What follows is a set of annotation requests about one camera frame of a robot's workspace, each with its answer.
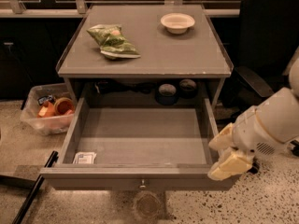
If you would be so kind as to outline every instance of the concrete floor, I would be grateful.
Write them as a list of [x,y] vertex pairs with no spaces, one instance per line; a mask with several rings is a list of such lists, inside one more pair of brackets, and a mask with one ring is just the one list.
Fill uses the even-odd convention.
[[[65,133],[37,134],[20,122],[20,107],[21,101],[0,102],[0,174],[35,180]],[[58,191],[45,181],[23,223],[299,223],[299,158],[286,149],[260,165],[257,175],[242,175],[228,191]],[[1,224],[12,222],[27,194],[0,186]],[[161,207],[156,218],[136,211],[147,195],[158,200],[151,211]]]

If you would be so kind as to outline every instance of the chip bag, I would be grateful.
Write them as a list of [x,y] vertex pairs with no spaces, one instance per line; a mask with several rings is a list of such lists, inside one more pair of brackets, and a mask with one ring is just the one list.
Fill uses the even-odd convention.
[[138,58],[140,54],[121,33],[120,25],[96,25],[87,30],[100,46],[101,53],[111,60]]

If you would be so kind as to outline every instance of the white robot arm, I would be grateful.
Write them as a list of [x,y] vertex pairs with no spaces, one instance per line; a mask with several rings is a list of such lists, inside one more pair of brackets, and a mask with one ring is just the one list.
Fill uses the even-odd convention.
[[292,89],[282,88],[228,124],[209,147],[220,152],[208,176],[223,180],[252,167],[253,159],[267,159],[299,136],[299,60],[289,74]]

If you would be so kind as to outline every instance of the speckled floor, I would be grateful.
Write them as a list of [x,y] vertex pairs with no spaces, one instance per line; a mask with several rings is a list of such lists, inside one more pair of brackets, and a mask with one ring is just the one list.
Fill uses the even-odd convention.
[[[20,122],[20,107],[21,101],[0,102],[0,174],[35,180],[65,134],[36,134]],[[23,223],[299,223],[299,158],[286,149],[260,164],[257,175],[242,175],[228,191],[58,191],[45,181]],[[1,224],[13,221],[27,194],[0,186]],[[150,209],[156,218],[136,211],[145,195],[158,200]]]

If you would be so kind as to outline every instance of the white bowl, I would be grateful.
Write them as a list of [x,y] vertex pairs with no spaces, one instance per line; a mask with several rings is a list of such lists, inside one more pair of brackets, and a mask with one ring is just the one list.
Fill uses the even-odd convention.
[[172,34],[183,34],[195,25],[195,20],[187,14],[169,13],[162,16],[161,24]]

